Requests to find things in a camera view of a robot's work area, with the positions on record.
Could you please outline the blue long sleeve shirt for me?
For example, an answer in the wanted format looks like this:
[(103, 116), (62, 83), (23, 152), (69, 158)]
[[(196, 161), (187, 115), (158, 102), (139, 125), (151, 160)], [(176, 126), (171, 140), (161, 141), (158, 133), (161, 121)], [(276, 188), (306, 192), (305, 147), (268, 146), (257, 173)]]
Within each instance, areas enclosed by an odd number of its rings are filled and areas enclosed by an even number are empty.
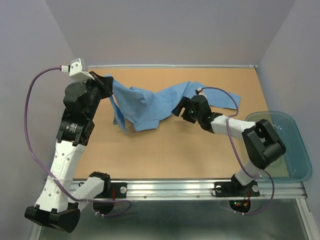
[(157, 129), (160, 121), (170, 117), (172, 110), (182, 97), (192, 98), (196, 90), (205, 88), (200, 82), (186, 81), (158, 92), (126, 87), (113, 81), (113, 95), (109, 98), (113, 108), (113, 124), (126, 131), (126, 121), (133, 124), (137, 132)]

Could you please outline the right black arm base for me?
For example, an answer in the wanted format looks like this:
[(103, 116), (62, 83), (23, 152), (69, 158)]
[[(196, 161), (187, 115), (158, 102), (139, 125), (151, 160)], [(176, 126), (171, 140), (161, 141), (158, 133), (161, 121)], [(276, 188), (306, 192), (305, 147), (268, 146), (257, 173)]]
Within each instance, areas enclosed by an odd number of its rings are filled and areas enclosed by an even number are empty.
[(217, 198), (234, 198), (229, 206), (236, 213), (247, 214), (251, 208), (251, 198), (259, 197), (260, 191), (256, 181), (246, 186), (235, 181), (221, 181), (214, 184), (211, 195)]

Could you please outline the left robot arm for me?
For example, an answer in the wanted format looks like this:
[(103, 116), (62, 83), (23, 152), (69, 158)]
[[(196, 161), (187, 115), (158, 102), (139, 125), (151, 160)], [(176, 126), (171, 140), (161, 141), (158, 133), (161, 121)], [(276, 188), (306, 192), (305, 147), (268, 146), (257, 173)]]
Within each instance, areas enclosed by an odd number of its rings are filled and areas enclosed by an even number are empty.
[(110, 176), (94, 171), (73, 196), (68, 195), (78, 161), (95, 127), (93, 118), (100, 101), (113, 94), (113, 81), (111, 76), (91, 71), (84, 80), (66, 87), (54, 159), (43, 190), (36, 203), (26, 208), (25, 218), (71, 233), (87, 204), (98, 195), (106, 197), (112, 192)]

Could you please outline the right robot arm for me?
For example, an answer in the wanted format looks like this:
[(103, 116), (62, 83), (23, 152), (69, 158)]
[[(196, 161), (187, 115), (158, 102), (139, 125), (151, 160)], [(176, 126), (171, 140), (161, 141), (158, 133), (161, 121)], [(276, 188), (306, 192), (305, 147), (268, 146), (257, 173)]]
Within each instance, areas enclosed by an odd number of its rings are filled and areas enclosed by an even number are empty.
[(226, 135), (230, 141), (238, 139), (244, 142), (248, 155), (246, 164), (240, 163), (240, 170), (230, 181), (221, 181), (213, 188), (215, 197), (243, 197), (247, 193), (259, 196), (252, 189), (255, 180), (286, 153), (285, 144), (268, 120), (243, 121), (213, 112), (204, 95), (183, 97), (172, 114), (187, 122), (199, 123), (207, 132)]

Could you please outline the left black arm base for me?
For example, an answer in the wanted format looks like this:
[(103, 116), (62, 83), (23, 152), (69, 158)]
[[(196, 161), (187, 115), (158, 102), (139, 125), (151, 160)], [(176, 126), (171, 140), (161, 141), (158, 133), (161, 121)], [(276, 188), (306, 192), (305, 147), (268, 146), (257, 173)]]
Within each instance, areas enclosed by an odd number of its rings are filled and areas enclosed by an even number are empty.
[[(128, 187), (126, 182), (104, 184), (88, 179), (86, 182), (80, 182), (78, 186), (79, 188), (73, 193), (73, 196), (79, 194), (79, 199), (93, 199), (93, 210), (103, 218), (121, 215), (132, 205), (129, 200), (126, 200)], [(124, 204), (126, 208), (115, 212), (114, 209), (117, 204)]]

